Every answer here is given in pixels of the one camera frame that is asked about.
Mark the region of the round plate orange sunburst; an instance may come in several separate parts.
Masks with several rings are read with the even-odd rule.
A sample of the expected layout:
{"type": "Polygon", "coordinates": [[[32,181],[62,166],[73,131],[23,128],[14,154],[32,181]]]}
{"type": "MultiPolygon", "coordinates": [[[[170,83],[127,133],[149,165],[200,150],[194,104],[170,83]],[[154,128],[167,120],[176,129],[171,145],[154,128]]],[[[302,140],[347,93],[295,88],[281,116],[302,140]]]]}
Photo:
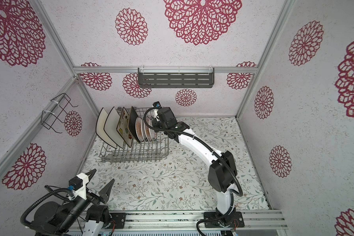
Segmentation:
{"type": "Polygon", "coordinates": [[[147,134],[146,134],[146,126],[144,123],[143,118],[141,118],[141,129],[142,129],[142,136],[145,142],[148,142],[147,134]]]}

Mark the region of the round plate green rim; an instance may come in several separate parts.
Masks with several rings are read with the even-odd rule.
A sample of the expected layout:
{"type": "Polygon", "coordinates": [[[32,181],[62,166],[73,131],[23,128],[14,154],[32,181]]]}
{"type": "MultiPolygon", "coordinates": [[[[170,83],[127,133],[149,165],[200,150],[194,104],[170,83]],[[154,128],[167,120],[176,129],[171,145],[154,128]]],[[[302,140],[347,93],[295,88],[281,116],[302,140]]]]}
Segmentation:
{"type": "Polygon", "coordinates": [[[153,138],[152,138],[151,130],[147,126],[149,124],[149,117],[146,117],[145,124],[146,124],[145,130],[146,130],[147,139],[151,142],[153,141],[153,138]]]}

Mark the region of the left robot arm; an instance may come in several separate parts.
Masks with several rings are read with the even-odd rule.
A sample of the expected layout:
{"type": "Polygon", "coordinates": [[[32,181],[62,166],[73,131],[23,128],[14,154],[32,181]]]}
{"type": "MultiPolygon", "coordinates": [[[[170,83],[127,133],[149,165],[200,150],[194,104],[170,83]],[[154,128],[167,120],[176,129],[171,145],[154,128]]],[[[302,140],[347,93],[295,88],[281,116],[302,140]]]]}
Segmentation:
{"type": "Polygon", "coordinates": [[[86,210],[82,235],[98,236],[101,229],[113,223],[107,206],[115,183],[112,179],[96,195],[87,188],[96,169],[70,179],[67,188],[46,185],[48,193],[28,207],[20,217],[25,227],[37,236],[67,236],[69,229],[86,210]]]}

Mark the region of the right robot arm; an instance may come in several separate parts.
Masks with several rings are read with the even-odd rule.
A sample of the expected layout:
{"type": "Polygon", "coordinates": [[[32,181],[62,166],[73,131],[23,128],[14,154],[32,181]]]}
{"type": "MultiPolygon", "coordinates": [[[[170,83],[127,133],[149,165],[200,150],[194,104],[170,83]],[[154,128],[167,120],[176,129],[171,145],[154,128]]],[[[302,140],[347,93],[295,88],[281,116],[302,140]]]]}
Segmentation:
{"type": "Polygon", "coordinates": [[[207,180],[217,193],[215,217],[204,217],[198,221],[197,227],[203,223],[216,223],[227,227],[235,219],[236,207],[234,196],[243,196],[243,190],[237,179],[237,167],[233,154],[230,151],[222,152],[213,148],[184,122],[177,121],[169,107],[156,104],[145,111],[142,121],[145,126],[156,133],[163,132],[169,139],[190,149],[207,166],[207,180]]]}

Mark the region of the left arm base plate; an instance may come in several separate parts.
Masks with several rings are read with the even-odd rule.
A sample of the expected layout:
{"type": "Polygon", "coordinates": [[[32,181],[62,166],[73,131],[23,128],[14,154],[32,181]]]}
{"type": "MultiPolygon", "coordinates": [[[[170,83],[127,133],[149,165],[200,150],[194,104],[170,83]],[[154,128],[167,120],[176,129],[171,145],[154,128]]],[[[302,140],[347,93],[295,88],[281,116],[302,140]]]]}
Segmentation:
{"type": "Polygon", "coordinates": [[[110,212],[111,220],[109,221],[109,225],[107,229],[123,229],[126,222],[126,213],[121,212],[110,212]]]}

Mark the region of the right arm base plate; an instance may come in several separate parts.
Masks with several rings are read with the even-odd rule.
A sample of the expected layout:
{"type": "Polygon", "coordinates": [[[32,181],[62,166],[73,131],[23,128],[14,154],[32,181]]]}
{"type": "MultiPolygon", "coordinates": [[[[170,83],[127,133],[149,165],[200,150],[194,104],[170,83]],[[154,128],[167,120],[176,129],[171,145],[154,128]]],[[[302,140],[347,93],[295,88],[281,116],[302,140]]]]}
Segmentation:
{"type": "Polygon", "coordinates": [[[243,228],[244,226],[244,219],[239,211],[233,211],[228,216],[217,221],[205,222],[206,228],[243,228]]]}

